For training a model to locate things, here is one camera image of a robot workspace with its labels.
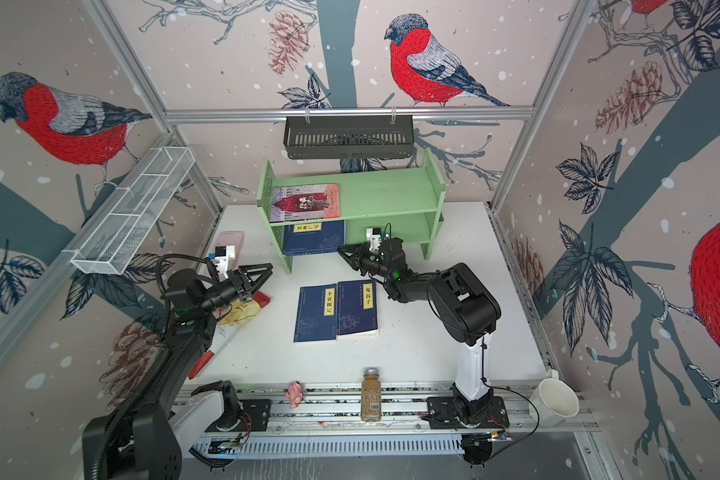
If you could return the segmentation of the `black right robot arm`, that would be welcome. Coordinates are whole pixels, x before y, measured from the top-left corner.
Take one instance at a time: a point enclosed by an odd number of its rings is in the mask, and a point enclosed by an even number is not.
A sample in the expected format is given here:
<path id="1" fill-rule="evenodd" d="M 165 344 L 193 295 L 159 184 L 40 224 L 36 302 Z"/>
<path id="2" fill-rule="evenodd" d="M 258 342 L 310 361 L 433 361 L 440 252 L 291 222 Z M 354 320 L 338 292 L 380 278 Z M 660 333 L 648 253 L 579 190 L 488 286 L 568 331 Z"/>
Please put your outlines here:
<path id="1" fill-rule="evenodd" d="M 467 428 L 485 422 L 504 425 L 503 407 L 485 370 L 501 307 L 474 272 L 465 263 L 457 263 L 445 270 L 417 273 L 408 267 L 403 241 L 397 237 L 385 238 L 377 246 L 371 242 L 345 245 L 337 252 L 353 270 L 376 280 L 389 299 L 403 304 L 426 302 L 461 345 L 450 415 Z"/>

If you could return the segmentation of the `red snack bag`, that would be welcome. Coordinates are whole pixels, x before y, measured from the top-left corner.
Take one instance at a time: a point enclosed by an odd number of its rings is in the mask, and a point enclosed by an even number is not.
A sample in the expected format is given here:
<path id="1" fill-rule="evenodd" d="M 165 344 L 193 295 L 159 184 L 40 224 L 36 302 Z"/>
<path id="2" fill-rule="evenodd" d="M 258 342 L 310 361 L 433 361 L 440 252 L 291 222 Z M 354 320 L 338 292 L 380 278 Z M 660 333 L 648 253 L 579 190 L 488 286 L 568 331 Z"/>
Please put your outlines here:
<path id="1" fill-rule="evenodd" d="M 192 367 L 188 378 L 190 380 L 196 378 L 205 366 L 231 342 L 236 334 L 250 323 L 270 302 L 271 298 L 262 292 L 257 292 L 247 302 L 235 300 L 222 313 L 221 319 L 216 324 L 210 348 Z"/>

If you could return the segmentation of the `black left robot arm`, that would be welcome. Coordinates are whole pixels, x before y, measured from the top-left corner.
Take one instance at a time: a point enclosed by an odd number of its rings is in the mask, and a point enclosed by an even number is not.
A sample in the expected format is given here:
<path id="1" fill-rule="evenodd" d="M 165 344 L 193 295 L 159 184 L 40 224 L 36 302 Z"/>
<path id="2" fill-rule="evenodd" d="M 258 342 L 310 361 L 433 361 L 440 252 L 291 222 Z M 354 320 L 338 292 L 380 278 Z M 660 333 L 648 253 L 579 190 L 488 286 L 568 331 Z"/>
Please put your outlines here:
<path id="1" fill-rule="evenodd" d="M 194 365 L 212 344 L 217 311 L 250 300 L 273 274 L 270 263 L 243 265 L 220 279 L 211 258 L 199 259 L 204 275 L 192 268 L 163 276 L 165 256 L 155 265 L 164 301 L 163 345 L 152 366 L 108 416 L 91 420 L 82 435 L 87 479 L 176 479 L 183 455 L 195 441 L 181 442 L 174 401 Z"/>

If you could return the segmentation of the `green wooden shelf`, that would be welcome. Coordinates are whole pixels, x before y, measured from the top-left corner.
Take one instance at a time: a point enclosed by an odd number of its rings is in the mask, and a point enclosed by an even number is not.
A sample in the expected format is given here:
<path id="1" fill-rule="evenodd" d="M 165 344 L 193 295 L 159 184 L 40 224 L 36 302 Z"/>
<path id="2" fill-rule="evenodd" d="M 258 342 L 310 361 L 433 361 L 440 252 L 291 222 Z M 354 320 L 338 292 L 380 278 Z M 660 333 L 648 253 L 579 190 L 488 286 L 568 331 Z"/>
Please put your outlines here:
<path id="1" fill-rule="evenodd" d="M 294 194 L 308 197 L 316 194 L 318 187 L 322 188 L 323 201 L 338 202 L 327 217 L 309 212 L 298 219 L 295 213 L 276 206 L 277 203 L 295 206 Z M 429 260 L 444 222 L 446 192 L 446 182 L 432 153 L 427 150 L 423 164 L 417 168 L 348 174 L 279 178 L 272 164 L 266 162 L 256 206 L 280 262 L 290 274 L 293 260 L 283 252 L 286 228 L 317 222 L 342 221 L 345 241 L 350 244 L 364 242 L 368 228 L 389 226 L 391 233 L 405 244 L 419 245 L 424 258 Z"/>

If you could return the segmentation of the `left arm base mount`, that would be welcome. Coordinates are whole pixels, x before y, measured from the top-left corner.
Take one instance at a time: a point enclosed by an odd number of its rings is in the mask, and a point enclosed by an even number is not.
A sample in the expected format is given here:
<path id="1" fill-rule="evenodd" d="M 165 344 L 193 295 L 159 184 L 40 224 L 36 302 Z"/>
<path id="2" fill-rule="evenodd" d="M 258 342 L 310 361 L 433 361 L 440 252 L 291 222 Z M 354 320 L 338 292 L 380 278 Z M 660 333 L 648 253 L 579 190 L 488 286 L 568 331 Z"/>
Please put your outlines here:
<path id="1" fill-rule="evenodd" d="M 267 430 L 272 401 L 264 398 L 240 399 L 229 380 L 221 380 L 195 388 L 191 400 L 211 394 L 219 399 L 221 411 L 211 416 L 206 432 L 264 432 Z"/>

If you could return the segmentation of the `black hanging basket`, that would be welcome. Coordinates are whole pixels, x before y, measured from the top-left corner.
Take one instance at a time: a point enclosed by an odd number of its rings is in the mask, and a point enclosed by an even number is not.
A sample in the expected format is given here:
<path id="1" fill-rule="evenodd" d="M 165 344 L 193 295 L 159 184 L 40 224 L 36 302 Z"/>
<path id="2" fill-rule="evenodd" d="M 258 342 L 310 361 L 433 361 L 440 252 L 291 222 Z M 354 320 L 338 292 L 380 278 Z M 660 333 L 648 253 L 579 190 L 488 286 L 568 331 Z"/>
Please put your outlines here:
<path id="1" fill-rule="evenodd" d="M 411 116 L 291 117 L 283 145 L 292 160 L 405 159 L 415 153 Z"/>

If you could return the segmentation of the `blue book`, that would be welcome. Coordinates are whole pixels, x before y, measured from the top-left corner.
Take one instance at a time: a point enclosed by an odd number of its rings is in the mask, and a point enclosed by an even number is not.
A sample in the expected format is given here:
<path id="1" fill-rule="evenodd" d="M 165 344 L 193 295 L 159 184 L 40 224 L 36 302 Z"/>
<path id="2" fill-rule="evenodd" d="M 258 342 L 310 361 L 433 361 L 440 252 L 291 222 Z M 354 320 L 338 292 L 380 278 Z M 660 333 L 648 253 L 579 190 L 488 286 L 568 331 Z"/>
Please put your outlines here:
<path id="1" fill-rule="evenodd" d="M 334 341 L 337 336 L 336 284 L 302 287 L 294 342 Z"/>
<path id="2" fill-rule="evenodd" d="M 338 283 L 338 335 L 378 332 L 376 283 L 371 279 Z"/>
<path id="3" fill-rule="evenodd" d="M 336 253 L 344 244 L 345 222 L 342 220 L 288 225 L 282 252 L 287 257 Z"/>

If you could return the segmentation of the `pink small toy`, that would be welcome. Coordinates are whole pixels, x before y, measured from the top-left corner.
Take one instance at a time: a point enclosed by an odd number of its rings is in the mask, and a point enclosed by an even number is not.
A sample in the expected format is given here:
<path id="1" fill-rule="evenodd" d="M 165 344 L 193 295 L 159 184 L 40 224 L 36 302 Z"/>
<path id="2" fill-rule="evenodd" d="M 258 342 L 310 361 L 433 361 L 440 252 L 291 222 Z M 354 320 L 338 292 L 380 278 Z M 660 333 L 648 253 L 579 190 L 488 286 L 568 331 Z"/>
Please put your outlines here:
<path id="1" fill-rule="evenodd" d="M 285 397 L 288 399 L 291 409 L 297 408 L 303 401 L 302 385 L 297 381 L 291 382 L 287 387 Z"/>

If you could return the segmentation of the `pink Hamlet book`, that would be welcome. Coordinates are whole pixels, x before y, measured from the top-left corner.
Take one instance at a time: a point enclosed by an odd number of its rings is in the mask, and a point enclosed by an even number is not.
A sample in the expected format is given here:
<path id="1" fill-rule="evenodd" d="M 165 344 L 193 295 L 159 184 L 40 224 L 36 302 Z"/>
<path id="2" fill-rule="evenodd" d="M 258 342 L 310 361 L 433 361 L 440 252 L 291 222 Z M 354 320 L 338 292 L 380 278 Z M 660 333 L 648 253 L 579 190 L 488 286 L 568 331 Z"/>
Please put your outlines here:
<path id="1" fill-rule="evenodd" d="M 313 184 L 274 188 L 268 216 L 271 223 L 339 218 L 339 186 Z"/>

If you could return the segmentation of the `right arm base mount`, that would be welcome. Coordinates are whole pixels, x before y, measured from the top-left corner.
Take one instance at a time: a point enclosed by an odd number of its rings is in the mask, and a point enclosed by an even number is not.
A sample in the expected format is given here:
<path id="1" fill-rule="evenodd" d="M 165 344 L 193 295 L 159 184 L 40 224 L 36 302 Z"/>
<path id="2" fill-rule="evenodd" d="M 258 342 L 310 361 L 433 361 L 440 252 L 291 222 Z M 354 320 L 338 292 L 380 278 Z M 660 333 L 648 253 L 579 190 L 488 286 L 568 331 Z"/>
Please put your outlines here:
<path id="1" fill-rule="evenodd" d="M 509 427 L 504 399 L 493 394 L 486 394 L 473 401 L 460 395 L 429 397 L 421 419 L 428 422 L 431 429 L 505 430 Z"/>

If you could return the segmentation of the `aluminium rail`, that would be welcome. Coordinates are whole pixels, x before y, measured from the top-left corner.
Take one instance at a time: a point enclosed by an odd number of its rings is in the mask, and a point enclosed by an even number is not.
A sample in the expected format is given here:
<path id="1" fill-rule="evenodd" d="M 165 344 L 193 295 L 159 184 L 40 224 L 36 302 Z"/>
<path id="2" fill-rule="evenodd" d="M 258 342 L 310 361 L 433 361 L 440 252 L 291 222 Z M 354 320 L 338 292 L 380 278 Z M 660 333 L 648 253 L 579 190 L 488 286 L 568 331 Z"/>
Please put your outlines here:
<path id="1" fill-rule="evenodd" d="M 497 425 L 468 428 L 459 422 L 447 427 L 450 432 L 478 433 L 505 431 L 510 435 L 536 431 L 538 433 L 598 432 L 600 427 L 582 397 L 579 413 L 556 426 L 544 427 L 530 415 L 527 399 L 530 384 L 520 384 L 503 390 L 494 389 L 495 396 L 503 400 L 499 414 L 488 419 Z M 355 383 L 306 383 L 302 401 L 292 408 L 285 397 L 284 384 L 239 385 L 237 396 L 242 401 L 268 400 L 268 434 L 284 436 L 318 435 L 376 435 L 376 434 L 429 434 L 433 431 L 429 419 L 439 418 L 441 409 L 434 405 L 454 398 L 453 388 L 442 382 L 384 382 L 382 384 L 382 417 L 378 422 L 361 419 L 361 385 Z"/>

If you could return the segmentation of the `spice jar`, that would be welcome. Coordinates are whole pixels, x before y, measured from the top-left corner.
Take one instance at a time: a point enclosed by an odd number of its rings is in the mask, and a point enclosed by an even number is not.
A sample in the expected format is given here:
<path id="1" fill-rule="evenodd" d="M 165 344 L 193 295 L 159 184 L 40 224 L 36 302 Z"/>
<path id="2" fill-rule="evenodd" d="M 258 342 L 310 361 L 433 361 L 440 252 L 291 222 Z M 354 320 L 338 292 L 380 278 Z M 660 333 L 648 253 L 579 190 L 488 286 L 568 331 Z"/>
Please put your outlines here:
<path id="1" fill-rule="evenodd" d="M 361 386 L 361 419 L 364 422 L 381 420 L 382 390 L 377 368 L 366 368 Z"/>

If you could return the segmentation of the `white cup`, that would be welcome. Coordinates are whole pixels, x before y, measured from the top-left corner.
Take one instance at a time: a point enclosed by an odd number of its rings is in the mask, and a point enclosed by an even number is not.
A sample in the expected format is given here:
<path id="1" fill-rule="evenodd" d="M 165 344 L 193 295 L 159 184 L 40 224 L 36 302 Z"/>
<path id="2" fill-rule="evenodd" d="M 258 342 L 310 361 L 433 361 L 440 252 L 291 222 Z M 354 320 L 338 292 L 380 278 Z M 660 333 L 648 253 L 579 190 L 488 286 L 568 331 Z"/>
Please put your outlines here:
<path id="1" fill-rule="evenodd" d="M 528 411 L 540 427 L 556 427 L 579 414 L 579 399 L 565 382 L 556 377 L 545 378 L 531 394 Z"/>

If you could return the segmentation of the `pink case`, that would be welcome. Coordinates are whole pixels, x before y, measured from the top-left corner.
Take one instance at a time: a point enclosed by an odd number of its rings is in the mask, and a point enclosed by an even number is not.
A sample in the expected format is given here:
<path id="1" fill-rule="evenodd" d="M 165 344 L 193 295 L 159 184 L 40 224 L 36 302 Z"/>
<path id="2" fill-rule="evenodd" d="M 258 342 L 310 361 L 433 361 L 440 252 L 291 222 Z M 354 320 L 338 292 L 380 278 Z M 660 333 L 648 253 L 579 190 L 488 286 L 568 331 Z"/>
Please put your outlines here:
<path id="1" fill-rule="evenodd" d="M 245 238 L 245 235 L 241 231 L 221 232 L 215 241 L 212 252 L 214 251 L 214 247 L 217 245 L 235 245 L 237 248 L 237 260 L 238 260 L 240 257 L 243 243 L 244 243 L 244 238 Z"/>

